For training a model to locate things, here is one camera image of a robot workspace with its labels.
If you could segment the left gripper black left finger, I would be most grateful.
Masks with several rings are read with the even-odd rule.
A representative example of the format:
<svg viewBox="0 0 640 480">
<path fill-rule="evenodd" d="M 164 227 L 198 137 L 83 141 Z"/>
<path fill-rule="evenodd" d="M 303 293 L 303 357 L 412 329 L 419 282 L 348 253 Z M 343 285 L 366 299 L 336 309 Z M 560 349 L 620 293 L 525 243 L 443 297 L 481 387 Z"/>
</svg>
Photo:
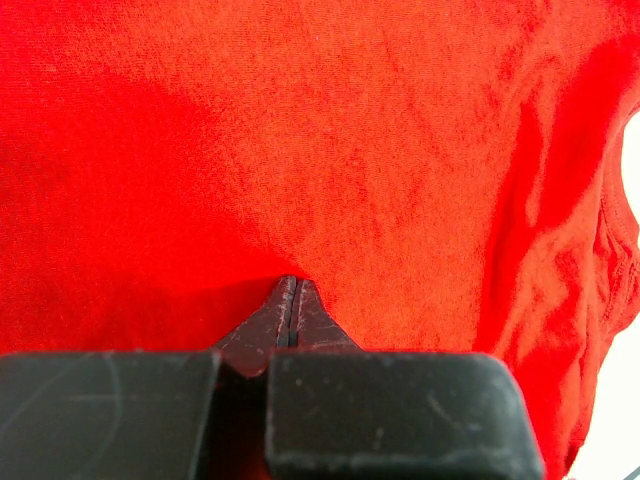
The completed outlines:
<svg viewBox="0 0 640 480">
<path fill-rule="evenodd" d="M 235 479 L 262 472 L 265 375 L 297 281 L 199 351 L 1 359 L 5 479 Z"/>
</svg>

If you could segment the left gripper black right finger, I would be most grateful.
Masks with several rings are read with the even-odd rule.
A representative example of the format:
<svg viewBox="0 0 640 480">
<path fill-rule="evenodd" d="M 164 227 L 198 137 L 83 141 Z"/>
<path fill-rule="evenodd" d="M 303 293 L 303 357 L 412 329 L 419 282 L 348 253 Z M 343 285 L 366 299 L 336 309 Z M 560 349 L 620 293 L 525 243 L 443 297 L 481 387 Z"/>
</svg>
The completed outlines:
<svg viewBox="0 0 640 480">
<path fill-rule="evenodd" d="M 540 479 L 523 395 L 477 353 L 366 352 L 315 284 L 281 279 L 267 369 L 264 456 L 274 479 Z"/>
</svg>

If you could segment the red t shirt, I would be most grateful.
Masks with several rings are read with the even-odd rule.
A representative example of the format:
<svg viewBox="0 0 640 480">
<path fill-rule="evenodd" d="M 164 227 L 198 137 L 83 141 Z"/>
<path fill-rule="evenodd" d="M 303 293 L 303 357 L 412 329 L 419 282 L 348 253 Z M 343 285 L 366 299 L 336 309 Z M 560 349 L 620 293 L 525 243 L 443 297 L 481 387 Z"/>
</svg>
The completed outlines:
<svg viewBox="0 0 640 480">
<path fill-rule="evenodd" d="M 5 1 L 1 349 L 193 350 L 278 278 L 490 353 L 551 479 L 639 311 L 635 1 Z"/>
</svg>

